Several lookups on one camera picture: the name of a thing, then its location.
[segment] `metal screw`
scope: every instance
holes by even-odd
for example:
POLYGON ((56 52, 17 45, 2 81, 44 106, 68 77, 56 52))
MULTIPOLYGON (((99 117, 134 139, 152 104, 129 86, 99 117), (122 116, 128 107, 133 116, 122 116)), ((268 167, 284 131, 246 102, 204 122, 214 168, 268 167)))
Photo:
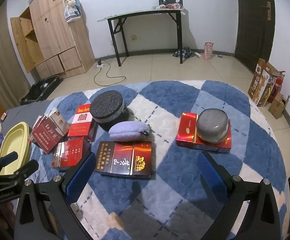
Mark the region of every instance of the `metal screw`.
POLYGON ((56 175, 54 176, 53 181, 57 182, 57 181, 60 181, 61 179, 62 177, 60 175, 56 175))
POLYGON ((25 181, 25 185, 26 186, 29 186, 31 184, 31 182, 32 182, 32 180, 31 179, 28 179, 28 180, 25 181))
POLYGON ((235 181, 241 181, 241 177, 239 175, 234 175, 233 180, 235 181))
POLYGON ((269 185, 270 181, 268 179, 263 179, 264 184, 269 185))

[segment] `tile floor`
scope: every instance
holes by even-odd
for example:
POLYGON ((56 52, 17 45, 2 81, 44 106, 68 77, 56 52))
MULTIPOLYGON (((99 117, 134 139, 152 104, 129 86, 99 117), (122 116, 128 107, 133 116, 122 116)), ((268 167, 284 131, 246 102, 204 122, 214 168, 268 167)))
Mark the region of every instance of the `tile floor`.
MULTIPOLYGON (((116 59, 107 60, 111 64, 108 76, 126 76, 121 84, 149 82, 159 80, 214 80, 222 81, 236 86, 247 94, 253 74, 250 73, 239 61, 233 57, 214 56, 211 60, 203 60, 192 57, 179 64, 179 58, 171 54, 154 54, 132 56, 124 60, 122 67, 118 67, 116 59)), ((105 66, 96 76, 99 85, 110 85, 119 82, 123 78, 107 78, 106 72, 109 65, 105 66)), ((48 99, 58 96, 100 88, 94 82, 94 76, 99 68, 91 68, 87 73, 65 79, 48 99)), ((290 176, 290 127, 284 117, 275 119, 267 107, 259 108, 268 120, 281 149, 287 176, 290 176)))

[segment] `yellow bowl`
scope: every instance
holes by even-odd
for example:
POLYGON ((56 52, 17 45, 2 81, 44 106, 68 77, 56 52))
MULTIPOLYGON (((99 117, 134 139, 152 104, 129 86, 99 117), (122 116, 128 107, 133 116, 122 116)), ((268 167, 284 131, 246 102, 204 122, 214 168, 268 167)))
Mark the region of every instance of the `yellow bowl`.
POLYGON ((0 148, 0 158, 15 151, 18 153, 18 159, 3 167, 0 175, 13 174, 17 169, 27 162, 27 154, 29 149, 29 127, 25 122, 20 122, 12 127, 5 138, 0 148))

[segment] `power cord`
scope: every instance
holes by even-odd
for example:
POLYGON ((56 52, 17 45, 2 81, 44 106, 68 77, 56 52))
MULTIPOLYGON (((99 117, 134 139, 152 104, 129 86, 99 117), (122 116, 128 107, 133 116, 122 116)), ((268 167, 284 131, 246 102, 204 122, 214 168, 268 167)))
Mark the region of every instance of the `power cord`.
POLYGON ((107 73, 106 73, 106 77, 108 77, 108 78, 120 78, 120 77, 123 77, 124 79, 123 80, 121 80, 120 82, 117 82, 117 83, 113 83, 113 84, 110 84, 110 85, 106 85, 106 86, 104 86, 104 85, 100 85, 100 84, 98 84, 97 82, 96 82, 96 80, 95 80, 95 78, 96 78, 96 76, 101 72, 101 70, 102 70, 102 68, 100 68, 100 71, 94 76, 94 82, 95 82, 95 84, 96 85, 98 85, 98 86, 100 86, 100 87, 109 87, 109 86, 112 86, 112 85, 116 85, 116 84, 119 84, 119 83, 122 83, 122 82, 124 82, 127 78, 126 78, 126 76, 117 76, 117 77, 110 77, 110 76, 108 76, 107 74, 108 74, 108 72, 110 71, 110 68, 111 68, 111 62, 112 61, 110 61, 110 62, 108 62, 107 60, 104 60, 106 63, 107 63, 107 65, 109 65, 109 69, 108 69, 108 71, 107 71, 107 73))

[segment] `red fire extinguisher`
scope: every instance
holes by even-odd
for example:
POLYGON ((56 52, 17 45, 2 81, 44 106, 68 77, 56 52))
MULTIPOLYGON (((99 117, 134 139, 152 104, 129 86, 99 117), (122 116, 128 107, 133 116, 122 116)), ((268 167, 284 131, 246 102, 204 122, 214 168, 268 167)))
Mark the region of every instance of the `red fire extinguisher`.
POLYGON ((273 90, 272 93, 270 94, 269 98, 267 99, 267 101, 269 103, 272 103, 274 98, 276 97, 276 95, 281 92, 282 89, 282 84, 283 84, 283 80, 284 80, 284 76, 285 71, 280 71, 280 75, 277 77, 276 82, 273 86, 273 90))

